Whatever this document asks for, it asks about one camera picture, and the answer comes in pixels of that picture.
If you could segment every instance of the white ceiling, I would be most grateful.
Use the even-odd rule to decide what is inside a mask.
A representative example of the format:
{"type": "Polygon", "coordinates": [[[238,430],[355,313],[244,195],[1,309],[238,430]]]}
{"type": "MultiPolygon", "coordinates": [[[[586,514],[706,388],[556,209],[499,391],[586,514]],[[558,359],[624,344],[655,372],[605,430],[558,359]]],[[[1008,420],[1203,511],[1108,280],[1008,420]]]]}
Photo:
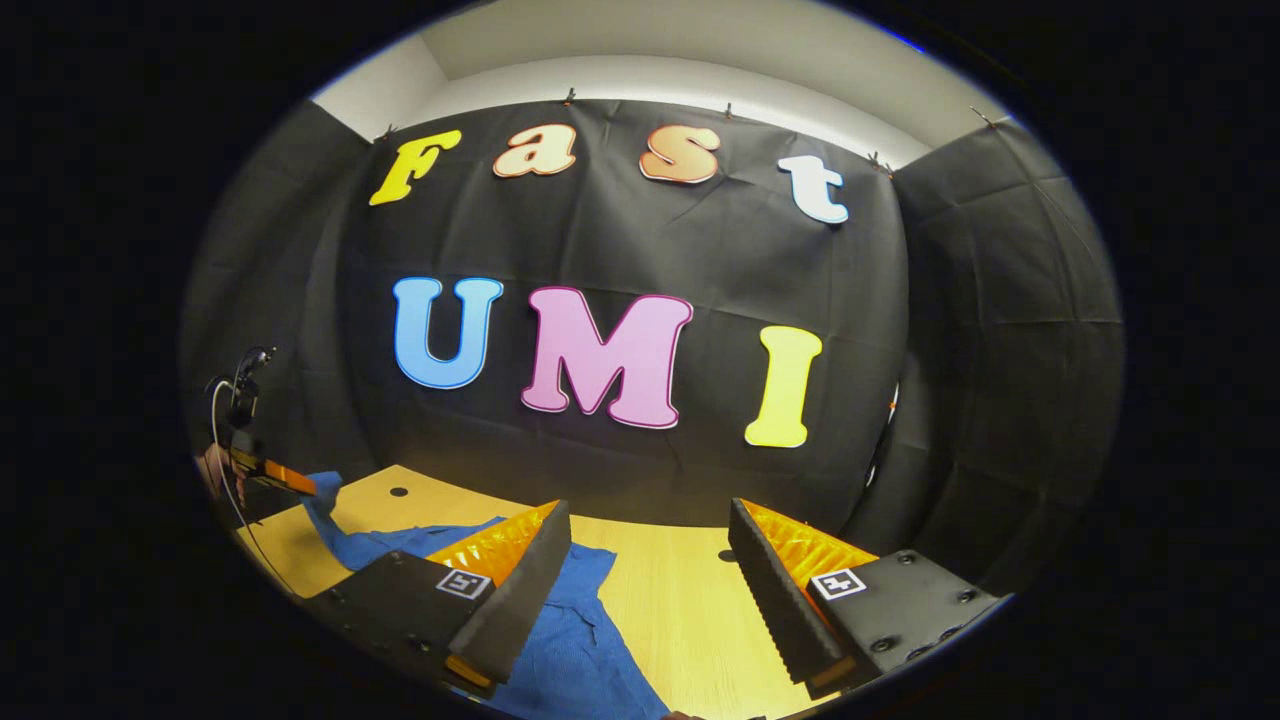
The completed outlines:
{"type": "Polygon", "coordinates": [[[534,60],[658,55],[822,92],[937,147],[1006,111],[947,67],[812,0],[497,0],[421,31],[448,79],[534,60]]]}

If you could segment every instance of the black fabric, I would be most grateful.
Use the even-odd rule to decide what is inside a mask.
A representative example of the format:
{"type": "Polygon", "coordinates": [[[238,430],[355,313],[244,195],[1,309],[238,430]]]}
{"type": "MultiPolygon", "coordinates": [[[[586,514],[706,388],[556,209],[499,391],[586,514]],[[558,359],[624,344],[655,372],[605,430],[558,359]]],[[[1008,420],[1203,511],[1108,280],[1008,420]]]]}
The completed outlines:
{"type": "MultiPolygon", "coordinates": [[[[746,119],[655,102],[532,102],[465,113],[396,132],[351,200],[339,279],[343,342],[355,409],[374,456],[445,482],[526,503],[564,497],[585,515],[660,524],[723,525],[744,496],[837,532],[858,501],[884,424],[906,342],[906,255],[888,178],[829,143],[746,119]],[[553,176],[498,178],[493,161],[515,133],[544,123],[577,131],[576,163],[553,176]],[[649,135],[667,124],[721,137],[719,170],[704,183],[640,173],[649,135]],[[369,205],[402,143],[458,129],[403,200],[369,205]],[[850,219],[828,225],[791,197],[782,158],[817,155],[844,177],[832,199],[850,219]],[[458,345],[465,277],[504,284],[493,305],[484,372],[453,391],[404,377],[393,348],[393,284],[431,277],[436,357],[458,345]],[[695,306],[681,331],[668,430],[627,427],[576,401],[531,410],[538,315],[529,295],[580,288],[602,334],[641,295],[695,306]],[[744,429],[760,407],[771,324],[817,334],[804,409],[808,442],[751,447],[744,429]]],[[[605,402],[617,397],[617,386],[605,402]]]]}
{"type": "Polygon", "coordinates": [[[1124,328],[1098,229],[1001,123],[895,173],[910,266],[897,410],[842,537],[915,547],[1004,594],[1051,556],[1119,414],[1124,328]]]}
{"type": "MultiPolygon", "coordinates": [[[[209,379],[233,373],[251,346],[274,345],[275,359],[255,374],[260,395],[248,428],[265,454],[302,473],[361,478],[378,469],[351,415],[334,305],[334,209],[367,147],[308,101],[282,119],[224,192],[191,270],[179,328],[193,452],[210,442],[209,379]]],[[[247,489],[250,520],[296,503],[289,493],[247,489]]],[[[224,516],[234,518],[229,507],[224,516]]]]}

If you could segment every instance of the blue cloth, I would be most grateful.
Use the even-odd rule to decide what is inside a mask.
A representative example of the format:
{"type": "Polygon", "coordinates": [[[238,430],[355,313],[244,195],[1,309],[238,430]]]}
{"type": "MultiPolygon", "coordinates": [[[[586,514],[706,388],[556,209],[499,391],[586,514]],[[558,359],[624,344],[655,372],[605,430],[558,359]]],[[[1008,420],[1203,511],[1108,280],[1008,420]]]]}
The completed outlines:
{"type": "MultiPolygon", "coordinates": [[[[302,505],[325,546],[352,571],[393,550],[430,555],[504,519],[348,534],[330,515],[342,478],[317,473],[311,479],[316,496],[303,498],[302,505]]],[[[616,557],[607,550],[570,546],[511,680],[498,687],[488,705],[526,720],[659,720],[667,714],[596,594],[616,557]]]]}

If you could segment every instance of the orange letter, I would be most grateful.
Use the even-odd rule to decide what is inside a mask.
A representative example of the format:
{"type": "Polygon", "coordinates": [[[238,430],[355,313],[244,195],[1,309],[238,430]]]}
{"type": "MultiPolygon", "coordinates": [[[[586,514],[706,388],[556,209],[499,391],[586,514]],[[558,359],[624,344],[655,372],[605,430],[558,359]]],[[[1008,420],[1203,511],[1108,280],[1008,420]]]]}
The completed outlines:
{"type": "Polygon", "coordinates": [[[707,128],[666,126],[649,136],[649,152],[640,156],[640,172],[649,179],[690,184],[716,174],[719,167],[708,150],[719,147],[719,136],[707,128]]]}
{"type": "Polygon", "coordinates": [[[507,141],[511,150],[493,161],[493,174],[515,178],[532,172],[554,176],[568,169],[575,158],[570,154],[577,133],[568,126],[538,126],[517,132],[507,141]]]}

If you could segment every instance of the letter u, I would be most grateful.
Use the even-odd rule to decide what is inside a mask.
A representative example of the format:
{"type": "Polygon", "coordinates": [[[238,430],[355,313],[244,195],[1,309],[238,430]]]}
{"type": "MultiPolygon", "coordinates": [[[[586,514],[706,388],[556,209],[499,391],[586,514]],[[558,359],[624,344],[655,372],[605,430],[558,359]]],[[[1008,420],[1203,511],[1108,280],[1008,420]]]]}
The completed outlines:
{"type": "Polygon", "coordinates": [[[480,377],[489,345],[489,309],[502,296],[502,283],[489,278],[458,281],[453,295],[462,301],[458,354],[439,360],[426,346],[431,301],[443,286],[433,278],[404,278],[396,283],[396,361],[413,382],[435,389],[457,389],[480,377]]]}

